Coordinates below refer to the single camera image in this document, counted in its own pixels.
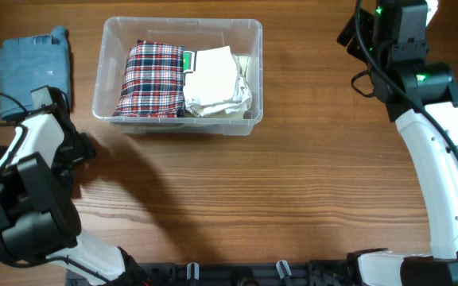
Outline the cream cloth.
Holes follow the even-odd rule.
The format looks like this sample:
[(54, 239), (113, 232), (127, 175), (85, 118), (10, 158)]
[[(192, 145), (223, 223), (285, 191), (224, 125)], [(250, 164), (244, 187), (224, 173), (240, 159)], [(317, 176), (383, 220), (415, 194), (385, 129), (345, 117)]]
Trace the cream cloth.
[(190, 116), (198, 118), (243, 119), (252, 104), (252, 93), (247, 76), (250, 70), (251, 57), (244, 54), (232, 55), (239, 71), (235, 95), (232, 99), (201, 106), (192, 99), (186, 99), (186, 110)]

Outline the white shirt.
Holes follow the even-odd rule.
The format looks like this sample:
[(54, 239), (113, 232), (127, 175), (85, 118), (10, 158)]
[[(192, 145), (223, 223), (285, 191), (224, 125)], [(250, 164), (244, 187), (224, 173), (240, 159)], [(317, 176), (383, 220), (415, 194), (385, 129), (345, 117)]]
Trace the white shirt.
[(185, 109), (186, 99), (207, 106), (233, 98), (239, 71), (232, 55), (229, 46), (183, 53)]

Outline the plaid shirt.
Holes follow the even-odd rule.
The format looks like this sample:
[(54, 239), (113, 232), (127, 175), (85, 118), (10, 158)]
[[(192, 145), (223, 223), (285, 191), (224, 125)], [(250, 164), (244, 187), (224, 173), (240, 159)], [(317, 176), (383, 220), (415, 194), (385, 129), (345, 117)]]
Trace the plaid shirt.
[(139, 40), (129, 51), (113, 115), (183, 118), (184, 52), (182, 46)]

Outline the blue denim jeans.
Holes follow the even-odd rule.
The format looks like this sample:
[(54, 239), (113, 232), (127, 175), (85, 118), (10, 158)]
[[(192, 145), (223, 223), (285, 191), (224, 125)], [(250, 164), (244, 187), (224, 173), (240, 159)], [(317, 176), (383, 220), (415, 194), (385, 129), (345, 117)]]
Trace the blue denim jeans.
[(59, 25), (50, 33), (4, 40), (0, 48), (0, 118), (11, 121), (33, 109), (31, 91), (45, 85), (64, 93), (72, 103), (71, 51), (68, 31)]

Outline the black garment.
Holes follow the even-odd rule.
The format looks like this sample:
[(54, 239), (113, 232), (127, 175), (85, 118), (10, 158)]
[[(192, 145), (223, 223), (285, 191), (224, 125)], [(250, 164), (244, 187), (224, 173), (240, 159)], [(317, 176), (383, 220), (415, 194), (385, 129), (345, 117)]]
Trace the black garment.
[(95, 156), (84, 133), (16, 128), (0, 159), (0, 199), (69, 200), (74, 167)]

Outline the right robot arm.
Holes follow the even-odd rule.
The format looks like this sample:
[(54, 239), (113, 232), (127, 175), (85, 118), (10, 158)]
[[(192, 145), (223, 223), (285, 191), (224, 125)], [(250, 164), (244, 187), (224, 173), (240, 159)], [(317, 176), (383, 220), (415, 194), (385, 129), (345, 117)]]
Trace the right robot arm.
[(372, 97), (405, 142), (429, 220), (430, 251), (369, 249), (347, 256), (357, 285), (458, 285), (458, 83), (449, 64), (430, 62), (426, 30), (434, 1), (356, 5), (338, 42), (364, 62)]

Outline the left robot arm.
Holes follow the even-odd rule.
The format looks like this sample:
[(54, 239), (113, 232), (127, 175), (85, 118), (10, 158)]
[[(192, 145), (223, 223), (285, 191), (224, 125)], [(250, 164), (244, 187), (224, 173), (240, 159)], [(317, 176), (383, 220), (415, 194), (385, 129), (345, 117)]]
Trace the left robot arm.
[(15, 138), (0, 158), (1, 263), (19, 269), (55, 264), (90, 285), (152, 283), (131, 255), (82, 228), (70, 194), (53, 172), (94, 155), (87, 136), (55, 104), (16, 121)]

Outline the clear plastic storage bin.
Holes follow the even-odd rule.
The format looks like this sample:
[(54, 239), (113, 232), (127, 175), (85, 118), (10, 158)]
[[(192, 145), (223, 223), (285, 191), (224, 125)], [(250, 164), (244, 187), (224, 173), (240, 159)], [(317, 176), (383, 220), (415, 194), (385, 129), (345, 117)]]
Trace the clear plastic storage bin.
[[(250, 109), (240, 119), (115, 116), (129, 51), (139, 40), (174, 44), (189, 51), (228, 45), (234, 54), (249, 56)], [(111, 17), (103, 27), (92, 113), (123, 133), (247, 136), (264, 115), (262, 54), (263, 27), (255, 19)]]

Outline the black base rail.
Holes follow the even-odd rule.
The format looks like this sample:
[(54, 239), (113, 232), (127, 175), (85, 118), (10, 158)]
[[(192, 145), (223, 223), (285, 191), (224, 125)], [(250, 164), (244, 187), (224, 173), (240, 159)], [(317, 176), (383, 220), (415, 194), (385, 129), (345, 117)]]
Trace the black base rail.
[(352, 285), (351, 275), (344, 261), (310, 261), (305, 263), (240, 265), (177, 265), (174, 263), (147, 263), (141, 267), (150, 276), (153, 285), (236, 285), (244, 278), (260, 285)]

